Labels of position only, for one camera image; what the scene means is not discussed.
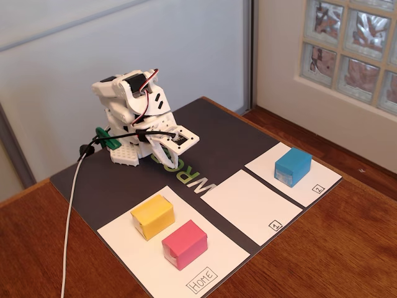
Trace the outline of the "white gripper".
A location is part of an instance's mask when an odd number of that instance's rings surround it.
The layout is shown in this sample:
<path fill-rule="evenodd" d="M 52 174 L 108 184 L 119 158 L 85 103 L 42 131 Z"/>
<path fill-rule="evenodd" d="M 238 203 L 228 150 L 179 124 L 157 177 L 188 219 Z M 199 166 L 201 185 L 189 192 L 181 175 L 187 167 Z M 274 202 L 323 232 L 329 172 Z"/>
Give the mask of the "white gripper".
<path fill-rule="evenodd" d="M 170 132 L 176 128 L 177 123 L 172 112 L 167 112 L 162 115 L 142 116 L 133 124 L 133 131 L 161 131 Z M 174 152 L 168 148 L 162 148 L 160 140 L 166 140 L 168 137 L 159 137 L 154 135 L 147 135 L 146 139 L 151 145 L 151 149 L 155 157 L 160 163 L 166 166 L 174 166 L 175 158 Z"/>

